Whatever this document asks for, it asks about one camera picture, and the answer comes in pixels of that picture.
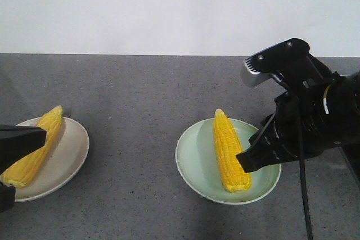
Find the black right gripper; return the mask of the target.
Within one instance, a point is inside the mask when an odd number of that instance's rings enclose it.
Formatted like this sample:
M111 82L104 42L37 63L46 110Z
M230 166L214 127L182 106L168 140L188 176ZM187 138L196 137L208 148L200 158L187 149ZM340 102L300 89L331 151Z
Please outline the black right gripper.
M343 79L326 80L296 92L280 81L286 92L275 98L276 110L262 122L250 139L250 147L236 155L244 172L319 156L334 146L334 132L327 124L330 116L329 94Z

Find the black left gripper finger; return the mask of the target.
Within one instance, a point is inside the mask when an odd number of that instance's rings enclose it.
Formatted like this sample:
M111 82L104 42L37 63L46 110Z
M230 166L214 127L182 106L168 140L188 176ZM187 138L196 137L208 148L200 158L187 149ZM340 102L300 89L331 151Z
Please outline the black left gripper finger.
M16 188L1 183L0 186L0 213L3 213L15 205Z
M43 147L46 131L36 126L1 125L1 173Z

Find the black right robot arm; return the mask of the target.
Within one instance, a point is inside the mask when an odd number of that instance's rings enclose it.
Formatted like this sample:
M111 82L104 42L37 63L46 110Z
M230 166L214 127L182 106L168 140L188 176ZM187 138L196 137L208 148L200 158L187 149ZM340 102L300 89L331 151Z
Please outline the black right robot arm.
M249 139L250 147L236 156L247 173L359 144L359 73L288 87Z

